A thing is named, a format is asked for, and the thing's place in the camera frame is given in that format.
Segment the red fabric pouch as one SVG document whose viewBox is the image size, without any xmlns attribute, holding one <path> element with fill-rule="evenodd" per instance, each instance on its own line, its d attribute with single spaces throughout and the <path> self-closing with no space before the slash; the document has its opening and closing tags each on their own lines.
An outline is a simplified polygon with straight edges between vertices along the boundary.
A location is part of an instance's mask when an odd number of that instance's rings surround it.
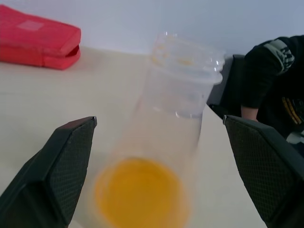
<svg viewBox="0 0 304 228">
<path fill-rule="evenodd" d="M 80 58 L 81 29 L 0 4 L 0 61 L 64 70 Z"/>
</svg>

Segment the person in black jacket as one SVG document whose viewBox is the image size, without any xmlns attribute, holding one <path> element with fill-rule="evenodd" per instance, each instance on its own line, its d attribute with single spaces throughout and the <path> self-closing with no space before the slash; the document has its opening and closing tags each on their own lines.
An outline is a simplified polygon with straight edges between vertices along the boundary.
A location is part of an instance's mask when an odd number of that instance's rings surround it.
<svg viewBox="0 0 304 228">
<path fill-rule="evenodd" d="M 304 136 L 304 35 L 278 37 L 244 57 L 242 118 L 275 128 L 285 139 Z"/>
</svg>

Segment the clear plastic cup orange liquid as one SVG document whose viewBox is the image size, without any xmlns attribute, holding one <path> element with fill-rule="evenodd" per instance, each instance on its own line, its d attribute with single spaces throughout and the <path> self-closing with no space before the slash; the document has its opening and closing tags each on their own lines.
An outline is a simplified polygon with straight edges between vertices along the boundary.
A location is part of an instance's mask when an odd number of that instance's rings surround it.
<svg viewBox="0 0 304 228">
<path fill-rule="evenodd" d="M 160 34 L 137 106 L 93 185 L 104 228 L 186 228 L 202 115 L 224 53 Z"/>
</svg>

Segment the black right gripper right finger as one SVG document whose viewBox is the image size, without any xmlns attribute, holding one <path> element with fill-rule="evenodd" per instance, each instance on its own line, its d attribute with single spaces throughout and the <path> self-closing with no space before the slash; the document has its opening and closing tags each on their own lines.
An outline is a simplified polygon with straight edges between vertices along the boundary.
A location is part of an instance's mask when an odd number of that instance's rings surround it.
<svg viewBox="0 0 304 228">
<path fill-rule="evenodd" d="M 304 228 L 304 157 L 273 127 L 223 118 L 239 175 L 267 228 Z"/>
</svg>

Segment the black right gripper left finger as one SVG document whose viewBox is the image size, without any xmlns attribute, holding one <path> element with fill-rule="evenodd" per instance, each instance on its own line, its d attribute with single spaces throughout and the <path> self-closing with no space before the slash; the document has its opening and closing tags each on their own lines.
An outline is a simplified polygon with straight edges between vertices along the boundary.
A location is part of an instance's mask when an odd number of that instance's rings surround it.
<svg viewBox="0 0 304 228">
<path fill-rule="evenodd" d="M 0 228 L 68 228 L 86 179 L 97 118 L 58 127 L 0 195 Z"/>
</svg>

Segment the black chair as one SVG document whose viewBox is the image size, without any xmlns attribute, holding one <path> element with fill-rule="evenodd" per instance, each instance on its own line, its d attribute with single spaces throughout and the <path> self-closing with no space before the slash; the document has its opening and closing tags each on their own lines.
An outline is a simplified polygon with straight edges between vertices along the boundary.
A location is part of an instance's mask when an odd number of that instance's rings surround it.
<svg viewBox="0 0 304 228">
<path fill-rule="evenodd" d="M 213 87 L 207 105 L 220 118 L 225 115 L 241 116 L 240 84 L 244 55 L 232 55 L 226 59 L 221 74 L 223 80 Z"/>
</svg>

